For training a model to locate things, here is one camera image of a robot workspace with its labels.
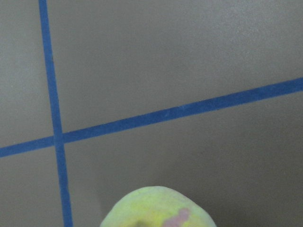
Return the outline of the yellow pink peach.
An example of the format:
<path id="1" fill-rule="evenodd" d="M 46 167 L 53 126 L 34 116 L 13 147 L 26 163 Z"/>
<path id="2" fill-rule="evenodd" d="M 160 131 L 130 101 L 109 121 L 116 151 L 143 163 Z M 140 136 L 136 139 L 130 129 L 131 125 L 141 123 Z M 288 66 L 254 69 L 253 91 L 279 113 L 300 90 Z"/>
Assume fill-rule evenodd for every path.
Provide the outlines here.
<path id="1" fill-rule="evenodd" d="M 187 196 L 164 186 L 147 186 L 122 197 L 101 227 L 215 227 L 211 216 Z"/>

